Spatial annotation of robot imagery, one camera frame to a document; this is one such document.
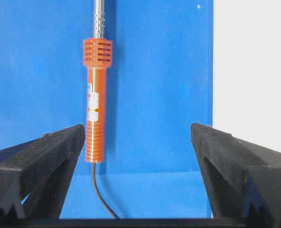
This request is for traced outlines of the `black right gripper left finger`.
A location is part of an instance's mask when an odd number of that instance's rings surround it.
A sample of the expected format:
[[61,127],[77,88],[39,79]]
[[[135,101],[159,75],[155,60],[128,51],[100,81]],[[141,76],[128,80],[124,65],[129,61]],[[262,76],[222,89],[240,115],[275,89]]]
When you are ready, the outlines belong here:
[[59,219],[84,141],[78,124],[0,150],[0,225]]

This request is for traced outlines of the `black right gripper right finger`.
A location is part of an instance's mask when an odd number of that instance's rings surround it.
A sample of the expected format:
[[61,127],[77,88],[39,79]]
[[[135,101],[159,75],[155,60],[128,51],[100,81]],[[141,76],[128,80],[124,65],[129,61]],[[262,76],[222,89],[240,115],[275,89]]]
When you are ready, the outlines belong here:
[[213,217],[281,228],[281,152],[199,123],[190,134]]

